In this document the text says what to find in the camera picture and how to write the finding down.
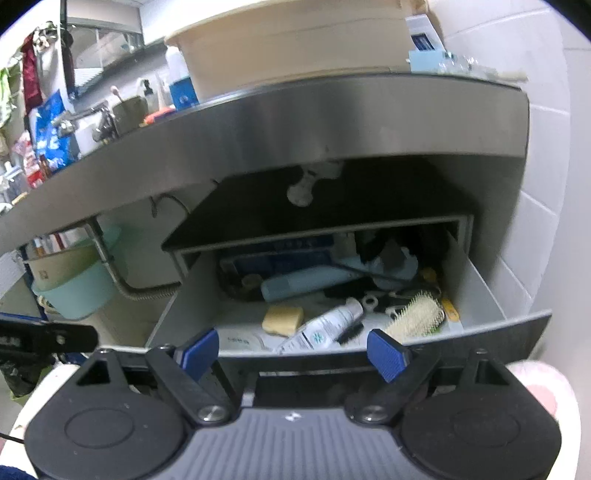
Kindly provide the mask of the grey pull-out drawer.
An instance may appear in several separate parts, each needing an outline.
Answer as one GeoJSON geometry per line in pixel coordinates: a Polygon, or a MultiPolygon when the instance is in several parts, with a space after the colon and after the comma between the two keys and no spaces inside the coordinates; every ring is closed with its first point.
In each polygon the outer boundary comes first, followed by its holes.
{"type": "MultiPolygon", "coordinates": [[[[436,343],[460,352],[484,348],[504,363],[526,359],[534,350],[550,319],[548,310],[508,318],[491,289],[453,238],[447,240],[442,286],[460,314],[459,321],[445,320],[433,333],[408,337],[405,345],[436,343]]],[[[312,331],[312,341],[324,342],[321,350],[303,346],[284,348],[286,338],[263,330],[263,319],[270,304],[243,302],[222,292],[216,279],[214,255],[202,253],[184,282],[167,305],[148,338],[147,345],[180,346],[202,331],[217,330],[219,357],[222,359],[262,359],[296,356],[364,355],[370,330],[384,329],[392,318],[378,311],[363,310],[360,302],[329,299],[321,292],[287,301],[304,310],[304,327],[318,317],[324,328],[312,331]]]]}

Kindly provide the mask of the cream hair brush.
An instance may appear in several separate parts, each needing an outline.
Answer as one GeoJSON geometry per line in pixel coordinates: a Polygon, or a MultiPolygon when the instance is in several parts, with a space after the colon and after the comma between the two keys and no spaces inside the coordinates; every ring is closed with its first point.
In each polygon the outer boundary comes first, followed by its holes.
{"type": "Polygon", "coordinates": [[[430,294],[420,293],[394,317],[385,333],[403,343],[433,334],[445,319],[441,304],[430,294]]]}

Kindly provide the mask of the mint green plastic basin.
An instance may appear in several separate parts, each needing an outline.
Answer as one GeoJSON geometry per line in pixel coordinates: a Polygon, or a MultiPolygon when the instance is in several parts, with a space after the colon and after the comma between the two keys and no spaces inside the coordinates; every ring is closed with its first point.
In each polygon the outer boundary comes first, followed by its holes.
{"type": "MultiPolygon", "coordinates": [[[[82,241],[94,245],[82,228],[61,232],[60,237],[66,248],[82,241]]],[[[54,289],[34,294],[66,320],[82,320],[105,306],[116,293],[115,284],[99,257],[96,263],[73,279],[54,289]]]]}

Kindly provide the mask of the white cream tube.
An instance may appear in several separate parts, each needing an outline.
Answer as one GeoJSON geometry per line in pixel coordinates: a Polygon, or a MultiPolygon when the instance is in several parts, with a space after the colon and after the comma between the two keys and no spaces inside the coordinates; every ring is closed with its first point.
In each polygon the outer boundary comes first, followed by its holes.
{"type": "Polygon", "coordinates": [[[362,317],[363,304],[357,299],[349,298],[345,304],[305,323],[274,351],[284,355],[327,350],[362,317]]]}

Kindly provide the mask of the yellow sponge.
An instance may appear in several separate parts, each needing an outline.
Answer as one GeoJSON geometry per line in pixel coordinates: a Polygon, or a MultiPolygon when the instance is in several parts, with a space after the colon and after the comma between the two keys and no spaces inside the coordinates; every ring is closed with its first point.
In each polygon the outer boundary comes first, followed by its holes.
{"type": "Polygon", "coordinates": [[[270,306],[263,317],[262,328],[267,334],[290,337],[304,323],[304,309],[291,306],[270,306]]]}

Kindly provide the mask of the light blue spray can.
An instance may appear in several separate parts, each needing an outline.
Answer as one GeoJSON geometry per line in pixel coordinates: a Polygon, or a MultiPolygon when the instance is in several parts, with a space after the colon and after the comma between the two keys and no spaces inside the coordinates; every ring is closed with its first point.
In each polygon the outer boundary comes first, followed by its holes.
{"type": "Polygon", "coordinates": [[[266,302],[276,302],[314,293],[362,277],[363,273],[360,272],[339,268],[339,266],[321,265],[266,279],[260,285],[260,291],[266,302]]]}

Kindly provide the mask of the blue Oreo snack bag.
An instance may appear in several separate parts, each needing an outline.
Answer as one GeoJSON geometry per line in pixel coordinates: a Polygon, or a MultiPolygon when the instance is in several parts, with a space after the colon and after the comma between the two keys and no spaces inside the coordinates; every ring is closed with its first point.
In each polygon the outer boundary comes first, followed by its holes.
{"type": "Polygon", "coordinates": [[[52,176],[74,163],[69,136],[60,137],[53,121],[65,112],[60,92],[53,93],[44,103],[28,114],[33,131],[33,150],[45,172],[52,176]]]}

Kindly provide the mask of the red snack package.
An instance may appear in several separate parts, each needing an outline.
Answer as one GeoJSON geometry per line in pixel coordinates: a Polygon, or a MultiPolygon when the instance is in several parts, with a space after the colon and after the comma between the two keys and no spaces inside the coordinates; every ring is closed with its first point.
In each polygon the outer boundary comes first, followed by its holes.
{"type": "Polygon", "coordinates": [[[46,175],[35,155],[31,137],[27,131],[24,131],[13,144],[12,151],[21,159],[22,169],[29,186],[36,189],[42,185],[46,180],[46,175]]]}

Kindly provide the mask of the chrome sink faucet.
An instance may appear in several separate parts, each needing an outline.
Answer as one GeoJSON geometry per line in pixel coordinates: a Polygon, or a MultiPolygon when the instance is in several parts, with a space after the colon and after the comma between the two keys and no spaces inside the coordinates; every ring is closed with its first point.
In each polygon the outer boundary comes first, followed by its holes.
{"type": "Polygon", "coordinates": [[[100,143],[118,138],[114,115],[107,101],[102,101],[79,112],[64,110],[51,121],[51,126],[57,129],[59,138],[67,137],[74,135],[80,129],[81,120],[90,117],[96,119],[95,123],[89,124],[91,138],[94,142],[100,143]]]}

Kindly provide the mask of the olive green mug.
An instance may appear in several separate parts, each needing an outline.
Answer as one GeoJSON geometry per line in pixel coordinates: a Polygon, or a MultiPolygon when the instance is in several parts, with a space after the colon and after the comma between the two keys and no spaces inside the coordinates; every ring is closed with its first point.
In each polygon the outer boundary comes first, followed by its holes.
{"type": "Polygon", "coordinates": [[[148,115],[147,102],[142,96],[134,96],[112,107],[116,133],[122,137],[137,129],[148,115]]]}

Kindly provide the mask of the steel countertop with black top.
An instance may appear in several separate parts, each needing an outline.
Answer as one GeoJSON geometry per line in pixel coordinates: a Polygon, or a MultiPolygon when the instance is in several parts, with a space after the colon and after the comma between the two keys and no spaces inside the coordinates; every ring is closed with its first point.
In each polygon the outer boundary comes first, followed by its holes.
{"type": "Polygon", "coordinates": [[[59,171],[1,218],[1,249],[211,179],[394,155],[522,158],[529,99],[446,75],[358,73],[223,95],[132,131],[59,171]]]}

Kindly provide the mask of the soap dispenser bottle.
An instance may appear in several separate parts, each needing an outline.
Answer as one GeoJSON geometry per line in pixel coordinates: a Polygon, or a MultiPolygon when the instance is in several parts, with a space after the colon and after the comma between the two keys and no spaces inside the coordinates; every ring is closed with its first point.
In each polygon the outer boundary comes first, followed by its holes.
{"type": "Polygon", "coordinates": [[[158,110],[158,99],[148,79],[141,80],[140,91],[146,102],[147,113],[152,114],[156,112],[158,110]]]}

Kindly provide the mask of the blue cookie monster box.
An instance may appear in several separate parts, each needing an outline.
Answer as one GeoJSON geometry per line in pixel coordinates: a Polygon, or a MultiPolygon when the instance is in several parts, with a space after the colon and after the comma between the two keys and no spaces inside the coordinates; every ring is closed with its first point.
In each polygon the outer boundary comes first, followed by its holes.
{"type": "Polygon", "coordinates": [[[171,83],[169,92],[176,110],[184,110],[198,104],[197,94],[189,77],[171,83]]]}

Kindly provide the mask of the light blue box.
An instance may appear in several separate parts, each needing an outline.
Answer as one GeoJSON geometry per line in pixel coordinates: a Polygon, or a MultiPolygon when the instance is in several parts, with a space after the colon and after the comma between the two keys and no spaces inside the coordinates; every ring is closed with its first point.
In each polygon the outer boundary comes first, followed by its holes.
{"type": "Polygon", "coordinates": [[[434,74],[446,69],[448,52],[446,50],[411,50],[409,65],[412,73],[434,74]]]}

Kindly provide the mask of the beige plastic storage box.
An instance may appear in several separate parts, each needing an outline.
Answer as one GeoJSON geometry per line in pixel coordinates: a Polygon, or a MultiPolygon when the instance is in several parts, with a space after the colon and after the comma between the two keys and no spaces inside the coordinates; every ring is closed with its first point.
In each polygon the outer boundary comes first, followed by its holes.
{"type": "Polygon", "coordinates": [[[407,71],[403,1],[266,1],[169,35],[197,98],[349,71],[407,71]]]}

